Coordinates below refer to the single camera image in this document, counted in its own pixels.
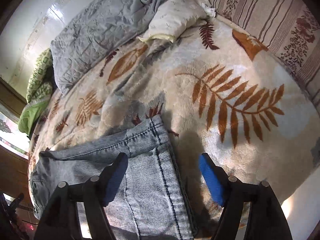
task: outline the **bedsheet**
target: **bedsheet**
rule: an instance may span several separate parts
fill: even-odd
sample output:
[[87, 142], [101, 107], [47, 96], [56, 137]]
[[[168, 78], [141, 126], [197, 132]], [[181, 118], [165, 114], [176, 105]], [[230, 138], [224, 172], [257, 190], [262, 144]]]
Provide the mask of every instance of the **bedsheet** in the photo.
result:
[[[319, 165], [320, 119], [312, 103], [256, 38], [210, 18], [174, 44], [131, 40], [65, 97], [57, 90], [35, 128], [29, 174], [47, 148], [92, 141], [157, 114], [169, 132], [198, 237], [213, 233], [222, 211], [198, 169], [201, 153], [243, 182], [266, 179], [280, 202]], [[247, 217], [245, 206], [241, 226]]]

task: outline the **denim fabric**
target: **denim fabric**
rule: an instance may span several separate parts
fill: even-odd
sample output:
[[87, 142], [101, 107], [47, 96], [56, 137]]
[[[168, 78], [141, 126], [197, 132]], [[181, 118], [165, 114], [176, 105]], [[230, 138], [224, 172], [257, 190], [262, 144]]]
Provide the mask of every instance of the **denim fabric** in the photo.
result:
[[[105, 208], [116, 238], [193, 239], [190, 207], [159, 115], [71, 149], [41, 152], [29, 180], [35, 216], [41, 217], [60, 181], [85, 182], [113, 163], [119, 152], [128, 155], [128, 168], [114, 201]], [[88, 228], [84, 206], [77, 206], [83, 232]]]

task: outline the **blue foam pad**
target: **blue foam pad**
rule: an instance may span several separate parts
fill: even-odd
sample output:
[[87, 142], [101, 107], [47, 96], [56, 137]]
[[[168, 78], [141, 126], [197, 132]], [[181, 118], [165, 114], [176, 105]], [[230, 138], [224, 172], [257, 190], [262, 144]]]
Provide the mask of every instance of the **blue foam pad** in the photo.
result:
[[207, 163], [203, 155], [199, 158], [199, 168], [204, 177], [204, 180], [209, 188], [211, 198], [220, 206], [224, 206], [225, 199], [223, 198], [224, 188], [220, 184], [210, 165]]

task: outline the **blanket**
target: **blanket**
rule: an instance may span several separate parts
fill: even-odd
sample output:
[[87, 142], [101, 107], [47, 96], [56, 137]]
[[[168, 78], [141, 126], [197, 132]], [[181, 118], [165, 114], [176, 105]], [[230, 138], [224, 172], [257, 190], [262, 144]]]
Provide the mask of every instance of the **blanket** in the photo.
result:
[[320, 119], [312, 103], [256, 38], [210, 18], [174, 44], [131, 40], [66, 96], [57, 90], [35, 128], [29, 174], [47, 148], [68, 149], [157, 114], [169, 132], [199, 237], [213, 233], [222, 211], [199, 171], [201, 153], [243, 182], [266, 179], [280, 202], [319, 165]]
[[148, 28], [166, 0], [94, 0], [51, 42], [55, 81], [63, 94], [115, 48]]

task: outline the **wall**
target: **wall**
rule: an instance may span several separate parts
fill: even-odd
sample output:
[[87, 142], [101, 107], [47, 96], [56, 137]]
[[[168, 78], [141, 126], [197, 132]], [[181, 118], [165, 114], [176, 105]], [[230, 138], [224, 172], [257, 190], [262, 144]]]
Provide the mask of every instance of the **wall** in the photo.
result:
[[0, 77], [22, 96], [37, 56], [92, 0], [23, 0], [0, 35]]

